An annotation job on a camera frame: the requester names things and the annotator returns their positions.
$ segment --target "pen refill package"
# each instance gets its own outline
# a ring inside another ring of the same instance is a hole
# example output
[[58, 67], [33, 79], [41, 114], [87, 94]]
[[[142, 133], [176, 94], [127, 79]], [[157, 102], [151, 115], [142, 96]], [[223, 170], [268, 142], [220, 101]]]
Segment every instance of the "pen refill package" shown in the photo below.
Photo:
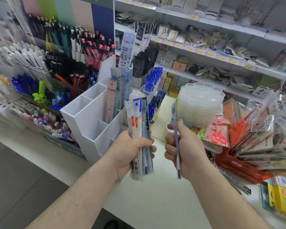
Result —
[[[149, 139], [149, 115], [146, 97], [125, 101], [125, 107], [130, 137]], [[131, 164], [131, 179], [143, 181], [143, 176], [153, 172], [153, 160], [149, 148], [140, 148]]]
[[107, 82], [105, 122], [110, 123], [129, 99], [132, 69], [111, 68], [111, 78]]

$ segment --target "left hand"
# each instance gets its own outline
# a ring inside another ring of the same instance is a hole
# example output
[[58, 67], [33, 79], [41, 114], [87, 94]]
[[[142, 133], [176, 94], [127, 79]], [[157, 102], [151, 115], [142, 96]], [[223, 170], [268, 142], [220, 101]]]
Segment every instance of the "left hand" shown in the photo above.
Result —
[[144, 137], [132, 139], [129, 130], [123, 131], [109, 150], [105, 153], [107, 159], [115, 168], [117, 179], [124, 177], [130, 170], [130, 163], [137, 155], [139, 148], [148, 148], [152, 153], [156, 152], [156, 146], [152, 146], [155, 140], [150, 136], [149, 139]]

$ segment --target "scissors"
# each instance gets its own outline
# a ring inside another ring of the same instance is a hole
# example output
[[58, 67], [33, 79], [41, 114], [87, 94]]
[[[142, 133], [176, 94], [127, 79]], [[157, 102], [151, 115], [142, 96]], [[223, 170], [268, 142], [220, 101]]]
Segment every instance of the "scissors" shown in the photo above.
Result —
[[218, 144], [226, 144], [228, 143], [228, 140], [225, 138], [224, 135], [222, 135], [221, 131], [219, 130], [218, 125], [215, 125], [215, 133], [211, 134], [211, 140], [213, 143]]

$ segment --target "pen holder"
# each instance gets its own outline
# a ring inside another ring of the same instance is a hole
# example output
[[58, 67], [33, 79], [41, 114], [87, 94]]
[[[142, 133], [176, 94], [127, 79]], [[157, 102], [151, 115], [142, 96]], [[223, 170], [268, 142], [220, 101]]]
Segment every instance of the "pen holder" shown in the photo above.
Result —
[[[233, 147], [237, 142], [244, 129], [245, 118], [242, 118], [229, 130], [230, 147]], [[254, 184], [259, 184], [262, 181], [273, 177], [271, 173], [264, 172], [244, 161], [230, 156], [229, 151], [230, 148], [223, 147], [222, 153], [216, 154], [215, 162], [219, 167], [226, 169]]]
[[60, 111], [88, 161], [97, 162], [111, 144], [126, 130], [125, 110], [119, 110], [113, 120], [105, 123], [107, 81], [110, 68], [115, 68], [115, 57], [100, 65], [98, 82], [75, 98]]

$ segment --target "pen display stand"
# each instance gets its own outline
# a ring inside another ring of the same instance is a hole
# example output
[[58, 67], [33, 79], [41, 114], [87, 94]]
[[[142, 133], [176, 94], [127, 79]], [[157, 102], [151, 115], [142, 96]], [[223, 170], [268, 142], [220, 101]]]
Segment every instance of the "pen display stand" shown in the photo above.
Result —
[[107, 81], [110, 68], [116, 67], [115, 56], [102, 62], [98, 82], [60, 111], [87, 160], [95, 163], [108, 150], [118, 135], [126, 130], [125, 110], [105, 123]]

